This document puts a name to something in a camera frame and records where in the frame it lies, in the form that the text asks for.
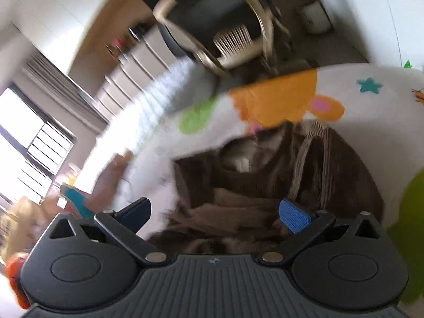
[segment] ribbed plastic surface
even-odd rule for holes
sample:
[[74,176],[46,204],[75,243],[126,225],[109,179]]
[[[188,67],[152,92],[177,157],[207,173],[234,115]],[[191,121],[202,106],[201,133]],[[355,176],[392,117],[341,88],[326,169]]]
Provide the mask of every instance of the ribbed plastic surface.
[[[26,318],[70,317],[30,310]],[[73,318],[405,318],[396,308],[353,314],[334,312],[298,293],[284,271],[258,265],[250,256],[179,256],[143,274],[120,301]]]

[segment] pink spot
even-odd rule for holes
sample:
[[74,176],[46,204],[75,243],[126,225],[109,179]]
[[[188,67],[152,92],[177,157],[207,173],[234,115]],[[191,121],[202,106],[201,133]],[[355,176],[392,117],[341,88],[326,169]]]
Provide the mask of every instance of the pink spot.
[[315,97],[311,101],[311,108],[315,111],[326,112],[331,110],[331,105],[328,101]]
[[249,131],[251,134],[256,134],[258,131],[264,130],[264,127],[259,122],[253,122],[249,125]]

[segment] green patch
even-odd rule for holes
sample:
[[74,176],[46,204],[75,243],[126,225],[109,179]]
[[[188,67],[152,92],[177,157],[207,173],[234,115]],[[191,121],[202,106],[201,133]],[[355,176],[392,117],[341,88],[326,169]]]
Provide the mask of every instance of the green patch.
[[401,300],[410,304],[424,295],[424,170],[406,188],[399,221],[387,233],[408,266],[409,282]]
[[180,132],[186,135],[196,134],[205,126],[212,117],[215,109],[216,99],[196,105],[182,113],[181,119],[178,123]]

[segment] orange object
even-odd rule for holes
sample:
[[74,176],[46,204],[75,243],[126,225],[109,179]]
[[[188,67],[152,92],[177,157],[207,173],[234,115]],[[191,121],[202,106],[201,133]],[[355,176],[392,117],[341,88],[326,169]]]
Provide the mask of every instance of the orange object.
[[29,303],[28,298],[22,289],[20,277],[21,269],[28,256],[29,254],[25,252],[18,252],[10,257],[6,264],[6,276],[9,280],[10,287],[12,287],[12,290],[16,294],[19,306],[25,310],[29,309],[31,304]]
[[415,101],[418,101],[424,105],[424,93],[422,92],[422,90],[413,89],[412,92],[415,95]]
[[276,127],[286,120],[300,122],[306,112],[326,121],[337,121],[344,114],[342,103],[316,94],[317,71],[276,77],[240,89],[230,90],[234,107],[249,130]]

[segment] brown jacket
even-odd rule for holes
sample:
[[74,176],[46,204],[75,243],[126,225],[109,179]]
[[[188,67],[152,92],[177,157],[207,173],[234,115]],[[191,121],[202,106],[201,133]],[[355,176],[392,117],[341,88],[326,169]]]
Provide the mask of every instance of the brown jacket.
[[149,242],[164,252],[258,254],[289,237],[281,199],[341,218],[378,220],[383,201],[367,168],[321,121],[285,122],[221,149],[175,160],[177,208]]

